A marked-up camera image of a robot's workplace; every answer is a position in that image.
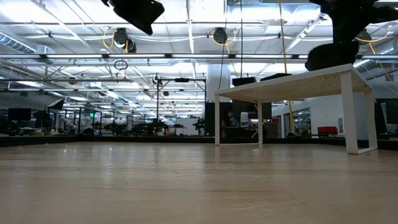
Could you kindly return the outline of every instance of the yellow cable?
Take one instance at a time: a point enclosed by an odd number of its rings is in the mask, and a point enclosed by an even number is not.
[[[371,47],[371,50],[372,50],[373,54],[375,55],[375,54],[376,54],[376,51],[374,50],[374,47],[373,47],[372,43],[369,43],[369,46]],[[390,81],[394,82],[394,81],[392,80],[392,78],[388,75],[388,73],[386,72],[386,69],[384,68],[383,64],[382,64],[381,62],[379,62],[379,64],[380,64],[381,68],[383,69],[383,72],[384,72],[384,74],[386,75],[386,77],[387,77],[388,79],[390,79]]]
[[[375,43],[377,41],[384,40],[385,38],[387,38],[389,32],[390,32],[390,27],[388,27],[386,35],[384,37],[380,38],[380,39],[377,39],[377,40],[363,40],[363,39],[359,39],[357,37],[355,37],[355,39],[360,40],[360,41],[365,42],[365,43]]]
[[[285,73],[287,73],[284,20],[282,18],[282,0],[279,0],[279,13],[280,13],[280,33],[282,34],[282,48],[284,50]],[[289,115],[290,115],[290,132],[294,132],[293,106],[290,100],[289,100]]]
[[[105,28],[105,32],[104,32],[104,37],[102,38],[102,42],[104,43],[104,46],[107,48],[107,49],[111,49],[112,47],[113,47],[113,42],[114,42],[114,32],[113,32],[113,34],[112,34],[112,44],[111,44],[111,46],[108,46],[107,44],[106,44],[106,42],[105,42],[105,35],[106,35],[106,31],[108,30],[108,28]]]
[[[226,45],[226,51],[230,54],[228,45]]]

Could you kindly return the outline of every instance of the wooden floor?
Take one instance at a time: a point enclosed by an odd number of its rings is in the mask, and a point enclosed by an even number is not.
[[[0,219],[395,224],[398,152],[108,142],[2,148]]]

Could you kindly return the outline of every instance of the white table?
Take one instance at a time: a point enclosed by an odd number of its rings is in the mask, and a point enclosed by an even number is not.
[[[342,95],[343,115],[348,154],[362,154],[377,149],[372,88],[351,65],[307,72],[300,75],[276,78],[215,92],[216,145],[220,144],[220,97],[257,103],[259,121],[262,121],[262,104],[282,100],[299,100],[317,96]],[[353,93],[365,95],[365,111],[369,148],[358,149]],[[259,144],[262,144],[262,125],[259,125]]]

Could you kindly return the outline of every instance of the light fixture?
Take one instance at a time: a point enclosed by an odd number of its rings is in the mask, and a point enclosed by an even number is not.
[[[71,96],[70,98],[73,100],[77,100],[77,101],[88,101],[88,99],[86,99],[84,97]]]
[[[221,54],[172,54],[172,58],[222,58]]]
[[[108,50],[106,49],[100,49],[100,51],[106,52],[107,54],[110,54],[110,52],[108,52]]]
[[[293,55],[286,55],[287,59],[292,58]],[[262,55],[262,54],[249,54],[249,55],[236,55],[236,58],[281,58],[283,59],[283,55]]]
[[[39,89],[7,89],[8,91],[40,91]]]
[[[60,54],[49,54],[47,58],[102,58],[102,55],[99,54],[83,54],[83,55],[60,55]]]
[[[31,86],[31,87],[42,87],[42,85],[36,83],[36,82],[26,82],[26,81],[19,81],[19,84]]]
[[[56,92],[50,92],[50,93],[53,94],[54,96],[64,97],[64,95],[56,93]]]
[[[109,58],[164,58],[164,54],[111,54]]]
[[[4,55],[0,55],[0,58],[40,58],[40,55],[36,55],[36,54],[24,54],[24,55],[4,54]]]

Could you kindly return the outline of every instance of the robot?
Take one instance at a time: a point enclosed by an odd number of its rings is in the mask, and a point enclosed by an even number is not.
[[[376,7],[378,0],[310,0],[333,21],[333,43],[315,47],[305,67],[309,71],[354,64],[360,43],[355,39],[370,23],[398,19],[398,11],[389,6]]]

